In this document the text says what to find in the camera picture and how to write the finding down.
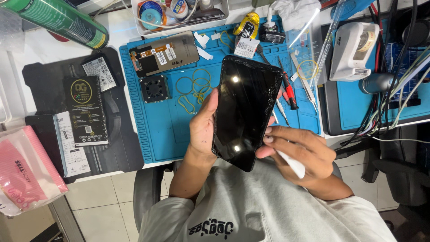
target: person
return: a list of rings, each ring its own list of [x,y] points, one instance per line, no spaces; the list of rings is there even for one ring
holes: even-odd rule
[[[190,144],[169,197],[144,214],[138,241],[395,241],[374,205],[332,174],[336,153],[311,131],[267,127],[249,173],[217,160],[217,106],[214,88],[190,121]],[[303,163],[305,177],[274,149]]]

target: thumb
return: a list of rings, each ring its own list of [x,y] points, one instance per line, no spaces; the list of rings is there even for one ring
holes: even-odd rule
[[[218,88],[212,89],[212,92],[203,101],[196,118],[209,119],[218,107]]]

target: white t-shirt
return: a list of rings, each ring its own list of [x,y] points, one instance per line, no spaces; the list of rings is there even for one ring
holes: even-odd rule
[[[138,241],[396,240],[372,203],[356,196],[317,199],[266,159],[249,173],[225,161],[213,167],[196,206],[175,197],[156,203],[143,217]]]

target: blue silicone repair mat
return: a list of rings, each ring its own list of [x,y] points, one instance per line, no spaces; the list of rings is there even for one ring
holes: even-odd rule
[[[272,20],[274,20],[278,26],[280,26],[281,23],[278,19],[278,16],[274,16]],[[265,18],[260,19],[260,22],[262,23],[265,21]],[[226,30],[231,39],[234,40],[235,36],[232,34],[232,32],[235,25],[236,24],[223,25],[197,32],[199,34],[206,34],[207,36],[211,37],[213,34]],[[212,60],[206,60],[203,57],[200,57],[200,60],[196,63],[191,63],[157,74],[162,74],[167,77],[167,85],[172,98],[164,102],[144,103],[142,101],[139,78],[137,77],[130,60],[129,49],[158,39],[159,38],[153,38],[131,42],[126,46],[120,47],[121,60],[124,66],[124,72],[126,75],[130,99],[134,111],[134,118],[136,120],[138,136],[140,139],[145,163],[181,159],[187,150],[187,146],[190,141],[189,122],[194,115],[188,114],[185,109],[178,104],[178,98],[182,94],[176,90],[175,85],[177,80],[181,77],[193,78],[193,73],[197,69],[202,68],[210,73],[210,84],[212,87],[216,87],[219,84],[222,59],[226,55],[233,54],[233,51],[224,45],[220,39],[209,40],[206,44],[205,51],[210,55],[213,55]],[[221,39],[234,48],[234,44],[230,42],[225,33],[223,33]],[[290,57],[287,53],[287,45],[285,43],[271,44],[261,42],[261,45],[264,49],[264,55],[272,65],[279,66],[279,56],[288,75],[291,76],[293,74],[292,69],[295,72],[295,67],[291,66]],[[258,54],[255,54],[252,59],[263,62],[263,59]],[[209,79],[209,76],[206,71],[198,70],[194,74],[194,79],[197,78]],[[196,82],[201,85],[207,83],[203,79],[200,79]],[[319,124],[319,116],[313,109],[312,104],[308,101],[304,90],[300,88],[301,84],[298,84],[300,86],[295,88],[295,96],[297,105],[299,106],[298,110],[292,111],[284,98],[281,98],[288,121],[292,127],[308,129],[320,134],[321,127]],[[177,83],[177,87],[179,91],[187,93],[192,89],[192,83],[188,78],[183,78]],[[198,111],[200,105],[197,103],[197,98],[193,97],[192,93],[186,95],[186,97],[195,106],[196,111]],[[188,110],[193,110],[192,106],[187,104],[183,98],[181,98],[181,102],[186,105]],[[276,105],[275,113],[279,120],[279,125],[286,126],[286,122]]]
[[[375,69],[375,54],[376,48],[373,48],[372,54],[369,57],[369,60],[366,63],[366,68],[374,71]],[[406,55],[405,58],[409,58],[409,60],[404,61],[402,67],[406,66],[406,62],[412,63],[415,59],[412,56],[417,57],[416,51],[409,51],[409,54]],[[364,94],[358,88],[358,82],[346,82],[346,81],[338,81],[338,98],[339,98],[339,112],[341,118],[341,128],[343,130],[348,130],[352,128],[360,127],[361,122],[369,108],[370,101],[372,99],[372,95]],[[411,84],[406,84],[404,89],[403,96],[409,94],[410,87],[414,87],[417,82],[417,78],[412,79]],[[423,115],[430,114],[430,84],[421,84],[417,88],[418,90],[418,98],[421,99],[421,105],[405,107],[400,114],[400,120],[406,118],[414,118]],[[389,109],[388,110],[388,120],[393,121],[397,116],[397,109]]]

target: green spray can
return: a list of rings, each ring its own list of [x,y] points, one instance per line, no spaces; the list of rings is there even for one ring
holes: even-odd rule
[[[63,0],[0,0],[0,7],[93,50],[106,47],[107,29]]]

